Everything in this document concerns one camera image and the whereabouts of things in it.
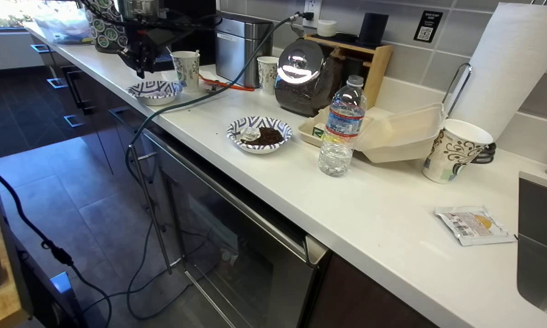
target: sink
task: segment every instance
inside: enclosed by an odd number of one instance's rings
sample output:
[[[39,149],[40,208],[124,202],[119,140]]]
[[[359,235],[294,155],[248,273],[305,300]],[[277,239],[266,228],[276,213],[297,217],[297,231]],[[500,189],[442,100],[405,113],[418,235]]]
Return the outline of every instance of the sink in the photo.
[[[518,291],[547,311],[547,180],[520,177]]]

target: small packet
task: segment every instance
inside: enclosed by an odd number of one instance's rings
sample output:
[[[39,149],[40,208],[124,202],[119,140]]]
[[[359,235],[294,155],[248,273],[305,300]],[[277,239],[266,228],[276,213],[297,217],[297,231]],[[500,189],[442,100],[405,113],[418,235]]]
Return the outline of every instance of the small packet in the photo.
[[[514,242],[483,206],[440,208],[436,217],[454,233],[462,246]]]

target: power cord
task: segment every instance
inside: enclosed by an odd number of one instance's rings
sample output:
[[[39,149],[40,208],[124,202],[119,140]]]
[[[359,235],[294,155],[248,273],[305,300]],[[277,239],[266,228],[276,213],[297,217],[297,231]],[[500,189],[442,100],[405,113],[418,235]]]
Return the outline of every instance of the power cord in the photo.
[[[148,231],[146,231],[146,239],[144,239],[144,251],[142,251],[142,259],[141,259],[141,264],[135,271],[135,275],[132,277],[132,284],[133,280],[137,279],[137,275],[141,273],[141,270],[144,268],[144,262],[146,262],[146,255],[148,255],[148,242],[150,242],[150,235],[152,235],[152,226],[153,222],[150,220],[150,226],[148,226]],[[195,246],[192,251],[184,253],[183,257],[179,257],[175,262],[181,262],[184,257],[190,257],[194,253],[197,253],[206,242],[214,244],[210,240],[208,235],[203,235],[203,233],[195,233],[195,231],[184,231],[186,235],[195,235],[195,237],[204,237],[203,242],[199,246]],[[135,293],[141,293],[144,291],[153,280],[157,280],[159,277],[163,277],[164,273],[168,273],[173,266],[170,268],[164,268],[163,271],[155,273],[152,279],[148,279],[142,286],[139,288],[133,288],[128,286],[128,290],[124,291],[117,291],[117,293],[110,293],[110,297],[121,297],[121,295],[126,295],[128,297],[128,310],[130,310],[130,315],[135,317],[137,321],[150,321],[150,319],[155,319],[159,317],[161,313],[164,313],[175,300],[179,300],[183,297],[183,293],[192,286],[192,282],[188,282],[172,300],[168,300],[168,304],[164,304],[161,310],[153,311],[153,313],[148,313],[148,315],[141,315],[133,310],[132,306],[132,300],[130,300],[130,295],[135,295]],[[86,308],[82,308],[82,313],[90,311],[93,306],[97,306],[99,302],[102,302],[104,299],[99,299],[99,300],[93,300],[91,304],[88,304]]]
[[[188,102],[183,102],[183,104],[175,104],[175,106],[168,106],[168,107],[163,107],[155,113],[152,113],[150,116],[146,116],[146,120],[137,127],[132,142],[128,144],[128,149],[126,149],[126,166],[128,166],[128,171],[130,175],[141,184],[139,177],[135,175],[133,167],[132,167],[132,162],[139,160],[135,158],[135,142],[141,138],[142,131],[146,129],[146,126],[157,118],[159,115],[166,113],[166,111],[172,111],[172,109],[179,109],[179,107],[186,107],[186,106],[194,106],[197,102],[203,102],[203,100],[208,100],[208,98],[214,98],[228,89],[235,89],[235,84],[239,82],[239,78],[246,73],[246,69],[252,65],[252,62],[257,58],[259,54],[259,49],[266,44],[268,38],[272,38],[272,34],[281,27],[285,25],[287,22],[294,22],[296,18],[307,18],[307,20],[312,20],[314,18],[314,13],[296,13],[281,22],[277,22],[274,27],[268,29],[268,33],[261,38],[261,42],[257,44],[257,47],[254,49],[252,56],[245,62],[243,69],[239,71],[239,75],[223,85],[223,89],[217,89],[217,91],[212,91],[204,96],[199,96],[199,98],[194,98],[194,100],[188,100]]]
[[[15,191],[15,188],[0,175],[0,184],[9,191],[9,195],[13,197],[15,204],[17,204],[17,211],[19,211],[19,217],[22,218],[22,222],[31,228],[40,239],[40,246],[44,249],[49,249],[51,255],[64,266],[70,266],[75,275],[79,277],[79,280],[82,280],[86,286],[93,288],[95,291],[99,291],[106,302],[108,302],[108,319],[106,319],[106,326],[110,326],[111,322],[111,315],[113,315],[113,308],[111,308],[111,299],[110,295],[99,288],[97,284],[90,282],[80,271],[79,268],[75,266],[73,262],[73,257],[64,249],[64,248],[59,248],[51,239],[48,239],[29,218],[28,215],[24,213],[24,208],[22,208],[22,200],[19,197],[19,193]]]

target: bowl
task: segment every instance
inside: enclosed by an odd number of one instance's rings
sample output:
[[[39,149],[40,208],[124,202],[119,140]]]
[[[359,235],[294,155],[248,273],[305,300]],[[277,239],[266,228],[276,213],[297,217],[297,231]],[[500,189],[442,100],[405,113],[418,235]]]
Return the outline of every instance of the bowl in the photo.
[[[183,85],[168,80],[144,80],[128,91],[144,106],[164,107],[179,100]]]
[[[245,116],[232,122],[226,136],[246,153],[274,153],[292,138],[292,127],[272,116]]]

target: wall outlet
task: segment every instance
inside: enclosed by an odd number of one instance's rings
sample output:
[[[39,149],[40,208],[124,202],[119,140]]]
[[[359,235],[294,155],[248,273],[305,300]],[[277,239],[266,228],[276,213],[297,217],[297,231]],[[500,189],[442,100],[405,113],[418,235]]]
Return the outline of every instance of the wall outlet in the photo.
[[[305,13],[314,13],[312,20],[303,20],[303,25],[318,27],[321,16],[323,0],[305,0]]]
[[[443,13],[438,11],[423,11],[414,40],[431,44],[434,40],[442,16]]]

